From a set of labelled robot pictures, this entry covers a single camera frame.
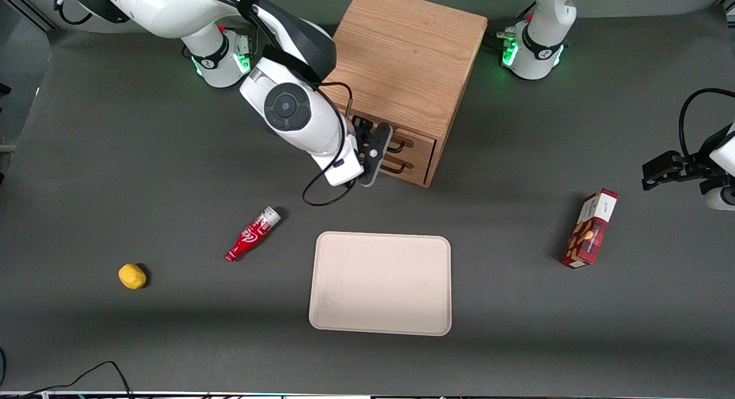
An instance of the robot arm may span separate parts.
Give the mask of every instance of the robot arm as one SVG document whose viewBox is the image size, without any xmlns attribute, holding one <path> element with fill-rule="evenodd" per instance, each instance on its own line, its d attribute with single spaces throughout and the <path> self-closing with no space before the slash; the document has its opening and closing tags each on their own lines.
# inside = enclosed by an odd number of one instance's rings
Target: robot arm
<svg viewBox="0 0 735 399">
<path fill-rule="evenodd" d="M 729 124 L 707 138 L 700 150 L 690 154 L 683 138 L 683 119 L 687 108 L 703 93 L 719 93 L 735 98 L 735 92 L 720 88 L 704 88 L 693 93 L 682 107 L 679 117 L 679 141 L 682 153 L 675 150 L 662 153 L 643 165 L 643 190 L 650 191 L 661 184 L 704 180 L 699 187 L 707 206 L 735 211 L 735 125 Z"/>
<path fill-rule="evenodd" d="M 358 143 L 354 125 L 318 89 L 336 66 L 336 48 L 317 25 L 268 0 L 78 1 L 111 22 L 130 19 L 157 36 L 180 38 L 213 87 L 232 86 L 247 75 L 242 96 L 279 137 L 312 156 L 329 184 L 373 184 L 393 130 L 362 130 Z M 249 20 L 273 44 L 255 67 L 247 37 L 214 24 L 232 15 Z"/>
<path fill-rule="evenodd" d="M 577 7 L 572 0 L 536 0 L 531 20 L 521 20 L 498 35 L 510 39 L 504 67 L 524 79 L 546 77 L 559 64 L 562 41 L 575 20 Z"/>
</svg>

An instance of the gray table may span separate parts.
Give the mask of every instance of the gray table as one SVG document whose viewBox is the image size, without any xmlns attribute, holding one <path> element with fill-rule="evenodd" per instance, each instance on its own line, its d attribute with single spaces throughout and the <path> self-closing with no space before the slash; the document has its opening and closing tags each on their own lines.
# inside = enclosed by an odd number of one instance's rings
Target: gray table
<svg viewBox="0 0 735 399">
<path fill-rule="evenodd" d="M 735 397 L 735 218 L 696 183 L 640 187 L 641 164 L 678 147 L 686 96 L 732 88 L 725 32 L 721 9 L 580 20 L 543 82 L 482 53 L 431 189 L 381 176 L 321 209 L 301 203 L 315 164 L 237 88 L 207 87 L 178 41 L 52 35 L 0 188 L 3 388 L 112 359 L 136 390 Z M 733 111 L 696 101 L 691 148 Z M 601 187 L 620 202 L 598 263 L 567 270 L 581 198 Z M 268 205 L 286 219 L 228 264 Z M 447 237 L 449 335 L 312 328 L 323 231 Z M 128 262 L 149 266 L 149 289 L 119 283 Z M 78 388 L 121 386 L 108 369 Z"/>
</svg>

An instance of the wooden cabinet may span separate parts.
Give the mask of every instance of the wooden cabinet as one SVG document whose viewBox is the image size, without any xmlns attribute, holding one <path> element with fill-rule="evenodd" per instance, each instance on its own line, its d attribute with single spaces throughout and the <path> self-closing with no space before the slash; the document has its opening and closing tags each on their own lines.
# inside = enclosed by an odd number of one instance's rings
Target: wooden cabinet
<svg viewBox="0 0 735 399">
<path fill-rule="evenodd" d="M 404 147 L 386 156 L 384 173 L 431 185 L 486 27 L 485 17 L 432 2 L 352 0 L 325 82 L 352 88 L 352 114 L 393 126 L 391 147 Z M 323 91 L 344 110 L 344 88 Z"/>
</svg>

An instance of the beige tray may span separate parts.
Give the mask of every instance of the beige tray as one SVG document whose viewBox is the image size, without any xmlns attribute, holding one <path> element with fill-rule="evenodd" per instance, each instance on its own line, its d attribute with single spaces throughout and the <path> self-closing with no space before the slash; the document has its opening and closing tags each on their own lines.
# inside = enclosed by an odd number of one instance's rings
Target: beige tray
<svg viewBox="0 0 735 399">
<path fill-rule="evenodd" d="M 444 237 L 325 232 L 309 321 L 320 330 L 444 336 L 452 326 Z"/>
</svg>

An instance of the black metal handle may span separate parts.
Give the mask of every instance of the black metal handle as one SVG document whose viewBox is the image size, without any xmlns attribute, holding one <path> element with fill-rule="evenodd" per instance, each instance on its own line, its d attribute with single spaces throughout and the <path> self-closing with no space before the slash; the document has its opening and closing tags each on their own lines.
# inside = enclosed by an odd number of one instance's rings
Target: black metal handle
<svg viewBox="0 0 735 399">
<path fill-rule="evenodd" d="M 401 153 L 401 151 L 404 150 L 405 146 L 406 146 L 406 141 L 401 141 L 401 145 L 399 145 L 398 148 L 388 147 L 386 151 L 388 151 L 389 153 Z"/>
<path fill-rule="evenodd" d="M 393 169 L 385 165 L 381 165 L 380 169 L 383 169 L 383 171 L 391 172 L 393 174 L 402 174 L 404 169 L 406 169 L 406 164 L 401 164 L 401 169 Z"/>
</svg>

